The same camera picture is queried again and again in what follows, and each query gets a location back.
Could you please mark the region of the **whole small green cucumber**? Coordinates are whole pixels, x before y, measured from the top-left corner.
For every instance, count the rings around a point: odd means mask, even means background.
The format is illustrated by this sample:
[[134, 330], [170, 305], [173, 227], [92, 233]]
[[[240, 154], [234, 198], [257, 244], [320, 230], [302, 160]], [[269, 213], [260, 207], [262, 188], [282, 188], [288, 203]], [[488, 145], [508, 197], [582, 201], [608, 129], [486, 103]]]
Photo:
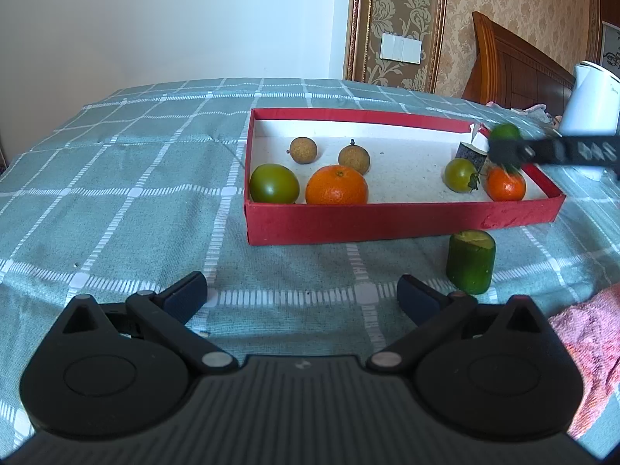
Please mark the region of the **whole small green cucumber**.
[[496, 125], [490, 132], [489, 140], [490, 141], [501, 141], [501, 140], [520, 140], [521, 133], [519, 128], [512, 123], [502, 123]]

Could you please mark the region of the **small orange mandarin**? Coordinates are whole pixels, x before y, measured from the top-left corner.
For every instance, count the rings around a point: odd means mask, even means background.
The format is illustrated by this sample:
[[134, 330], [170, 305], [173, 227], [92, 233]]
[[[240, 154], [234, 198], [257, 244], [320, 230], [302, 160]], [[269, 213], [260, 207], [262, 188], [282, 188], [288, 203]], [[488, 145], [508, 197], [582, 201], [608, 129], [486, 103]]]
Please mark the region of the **small orange mandarin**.
[[498, 202], [522, 200], [527, 192], [527, 184], [519, 172], [509, 172], [501, 167], [493, 167], [487, 172], [487, 195]]

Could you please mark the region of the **dark sugarcane piece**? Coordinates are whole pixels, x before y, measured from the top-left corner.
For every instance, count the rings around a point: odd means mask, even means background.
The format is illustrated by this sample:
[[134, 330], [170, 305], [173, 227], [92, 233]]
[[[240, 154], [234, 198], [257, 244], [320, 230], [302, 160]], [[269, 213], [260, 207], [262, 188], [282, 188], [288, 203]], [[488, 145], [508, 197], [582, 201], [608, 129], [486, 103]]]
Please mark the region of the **dark sugarcane piece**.
[[487, 153], [470, 143], [460, 143], [455, 157], [463, 158], [472, 163], [478, 173], [483, 171], [487, 164]]

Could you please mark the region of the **green tomato with stem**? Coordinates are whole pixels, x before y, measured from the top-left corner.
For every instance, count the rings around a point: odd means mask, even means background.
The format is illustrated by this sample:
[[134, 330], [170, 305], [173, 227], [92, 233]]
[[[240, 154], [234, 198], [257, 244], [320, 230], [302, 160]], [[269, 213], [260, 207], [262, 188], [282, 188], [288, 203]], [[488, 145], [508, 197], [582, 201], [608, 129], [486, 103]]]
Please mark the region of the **green tomato with stem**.
[[470, 193], [478, 189], [478, 171], [471, 161], [456, 157], [443, 170], [443, 182], [454, 192]]

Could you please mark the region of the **cut green cucumber piece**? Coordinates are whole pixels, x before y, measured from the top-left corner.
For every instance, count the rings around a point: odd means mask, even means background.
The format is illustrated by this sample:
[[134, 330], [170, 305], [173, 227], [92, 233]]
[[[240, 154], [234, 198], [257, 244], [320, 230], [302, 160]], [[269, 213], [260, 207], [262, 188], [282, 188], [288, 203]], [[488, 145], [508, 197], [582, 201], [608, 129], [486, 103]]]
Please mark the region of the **cut green cucumber piece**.
[[489, 290], [495, 263], [496, 244], [489, 233], [465, 230], [452, 234], [446, 265], [448, 280], [470, 295]]

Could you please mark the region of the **brown longan with stem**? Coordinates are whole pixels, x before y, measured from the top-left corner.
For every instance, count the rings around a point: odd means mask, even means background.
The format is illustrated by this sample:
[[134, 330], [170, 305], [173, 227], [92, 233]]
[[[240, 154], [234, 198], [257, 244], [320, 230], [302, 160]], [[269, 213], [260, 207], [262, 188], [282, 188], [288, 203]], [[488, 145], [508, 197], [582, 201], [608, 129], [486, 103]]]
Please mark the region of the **brown longan with stem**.
[[369, 152], [355, 143], [354, 139], [345, 146], [338, 154], [338, 164], [354, 169], [361, 175], [365, 175], [370, 169]]

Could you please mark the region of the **large orange mandarin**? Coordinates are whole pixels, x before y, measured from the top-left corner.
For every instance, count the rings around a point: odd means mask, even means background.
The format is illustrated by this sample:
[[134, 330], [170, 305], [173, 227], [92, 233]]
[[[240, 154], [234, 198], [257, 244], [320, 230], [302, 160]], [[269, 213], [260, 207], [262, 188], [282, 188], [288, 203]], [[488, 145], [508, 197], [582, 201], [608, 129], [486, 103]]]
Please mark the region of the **large orange mandarin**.
[[314, 172], [305, 190], [309, 205], [363, 205], [368, 197], [363, 175], [341, 165], [325, 166]]

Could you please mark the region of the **smooth green tomato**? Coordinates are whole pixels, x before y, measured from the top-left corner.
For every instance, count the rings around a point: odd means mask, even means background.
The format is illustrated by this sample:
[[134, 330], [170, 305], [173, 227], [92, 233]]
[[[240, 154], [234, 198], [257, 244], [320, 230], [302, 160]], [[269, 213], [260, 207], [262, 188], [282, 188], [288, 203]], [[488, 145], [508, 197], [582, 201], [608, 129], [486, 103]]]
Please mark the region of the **smooth green tomato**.
[[249, 191], [256, 203], [294, 204], [300, 195], [300, 183], [285, 166], [262, 164], [250, 176]]

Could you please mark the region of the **round brown longan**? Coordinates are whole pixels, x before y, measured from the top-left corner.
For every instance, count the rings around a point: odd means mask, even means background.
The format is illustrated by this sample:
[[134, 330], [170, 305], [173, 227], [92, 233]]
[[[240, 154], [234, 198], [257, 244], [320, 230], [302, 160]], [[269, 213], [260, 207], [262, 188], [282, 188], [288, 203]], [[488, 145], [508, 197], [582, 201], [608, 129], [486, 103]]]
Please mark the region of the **round brown longan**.
[[291, 141], [287, 153], [297, 164], [311, 164], [315, 161], [319, 150], [313, 139], [299, 136]]

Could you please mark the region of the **white electric kettle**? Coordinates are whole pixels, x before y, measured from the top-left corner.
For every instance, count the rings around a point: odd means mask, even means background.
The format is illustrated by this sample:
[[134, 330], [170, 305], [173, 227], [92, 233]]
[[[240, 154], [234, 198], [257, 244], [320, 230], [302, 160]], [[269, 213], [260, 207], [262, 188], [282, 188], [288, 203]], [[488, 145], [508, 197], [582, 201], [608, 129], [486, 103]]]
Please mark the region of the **white electric kettle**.
[[619, 78], [602, 66], [582, 61], [575, 65], [576, 82], [563, 113], [563, 136], [615, 134], [619, 122]]

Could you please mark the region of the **pink clothes by headboard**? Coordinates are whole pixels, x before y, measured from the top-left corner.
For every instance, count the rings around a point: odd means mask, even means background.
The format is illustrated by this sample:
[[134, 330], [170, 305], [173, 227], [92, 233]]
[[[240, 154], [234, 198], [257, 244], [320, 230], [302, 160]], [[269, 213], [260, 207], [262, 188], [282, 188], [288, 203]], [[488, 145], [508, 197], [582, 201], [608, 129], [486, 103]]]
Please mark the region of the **pink clothes by headboard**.
[[486, 107], [497, 111], [500, 120], [506, 122], [558, 128], [562, 120], [562, 115], [551, 114], [548, 111], [548, 105], [544, 103], [538, 103], [527, 108], [506, 108], [495, 102], [487, 102]]

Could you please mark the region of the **pink towel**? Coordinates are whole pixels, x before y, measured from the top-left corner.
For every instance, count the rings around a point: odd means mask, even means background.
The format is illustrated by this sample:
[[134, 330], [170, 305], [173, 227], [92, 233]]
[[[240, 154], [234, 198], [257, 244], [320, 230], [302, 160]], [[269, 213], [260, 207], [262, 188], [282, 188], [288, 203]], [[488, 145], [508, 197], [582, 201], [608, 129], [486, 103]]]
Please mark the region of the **pink towel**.
[[551, 317], [549, 324], [577, 365], [583, 397], [568, 434], [581, 438], [619, 385], [619, 284]]

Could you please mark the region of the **red cardboard tray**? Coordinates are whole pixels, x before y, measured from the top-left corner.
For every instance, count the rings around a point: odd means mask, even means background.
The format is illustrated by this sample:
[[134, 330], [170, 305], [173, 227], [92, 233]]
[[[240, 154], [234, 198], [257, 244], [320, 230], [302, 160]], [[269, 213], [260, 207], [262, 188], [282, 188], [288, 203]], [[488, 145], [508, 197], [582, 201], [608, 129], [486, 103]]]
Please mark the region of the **red cardboard tray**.
[[[451, 191], [443, 169], [460, 143], [487, 150], [486, 126], [467, 120], [388, 111], [331, 108], [257, 108], [248, 127], [245, 172], [262, 164], [291, 170], [302, 187], [311, 175], [338, 160], [354, 140], [370, 154], [365, 176], [368, 204], [308, 206], [256, 203], [244, 198], [249, 244], [254, 246], [353, 243], [493, 230], [553, 222], [564, 193], [538, 167], [522, 170], [523, 200], [494, 201], [478, 188]], [[311, 164], [297, 164], [287, 153], [299, 136], [319, 150]]]

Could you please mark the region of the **white wall switch panel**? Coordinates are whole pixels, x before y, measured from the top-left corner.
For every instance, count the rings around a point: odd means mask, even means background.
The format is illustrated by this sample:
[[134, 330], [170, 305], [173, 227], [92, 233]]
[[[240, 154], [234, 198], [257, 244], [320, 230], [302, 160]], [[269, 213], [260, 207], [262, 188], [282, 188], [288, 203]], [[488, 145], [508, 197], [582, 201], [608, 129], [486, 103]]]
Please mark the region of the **white wall switch panel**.
[[421, 64], [422, 42], [413, 38], [384, 34], [381, 36], [379, 57], [401, 63]]

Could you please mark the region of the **gold ornate wall frame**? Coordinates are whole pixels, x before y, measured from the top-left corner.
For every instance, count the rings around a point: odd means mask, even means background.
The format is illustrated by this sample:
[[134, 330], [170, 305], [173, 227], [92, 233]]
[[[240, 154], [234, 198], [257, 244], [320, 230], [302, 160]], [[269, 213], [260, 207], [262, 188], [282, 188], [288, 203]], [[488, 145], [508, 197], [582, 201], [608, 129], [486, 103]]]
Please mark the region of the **gold ornate wall frame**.
[[[344, 78], [432, 93], [447, 0], [349, 0]], [[418, 64], [381, 58], [383, 35], [421, 42]]]

